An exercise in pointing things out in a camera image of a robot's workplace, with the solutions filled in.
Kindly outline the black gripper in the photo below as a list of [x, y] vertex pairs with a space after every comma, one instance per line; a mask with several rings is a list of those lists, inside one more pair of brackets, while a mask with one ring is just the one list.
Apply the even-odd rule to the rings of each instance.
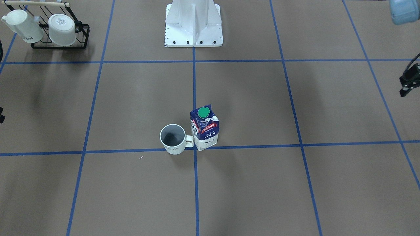
[[414, 88], [414, 83], [420, 82], [420, 66], [418, 63], [414, 64], [407, 70], [407, 80], [405, 76], [400, 77], [401, 89], [399, 94], [405, 97]]

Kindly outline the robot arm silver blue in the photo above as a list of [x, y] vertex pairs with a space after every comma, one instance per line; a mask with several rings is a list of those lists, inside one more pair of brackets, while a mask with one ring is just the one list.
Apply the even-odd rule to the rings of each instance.
[[[390, 16], [393, 24], [402, 25], [413, 23], [420, 19], [420, 2], [418, 0], [390, 0]], [[399, 80], [401, 89], [399, 94], [405, 97], [413, 89], [420, 86], [420, 67], [419, 63], [414, 63], [419, 59], [417, 54], [405, 67]]]

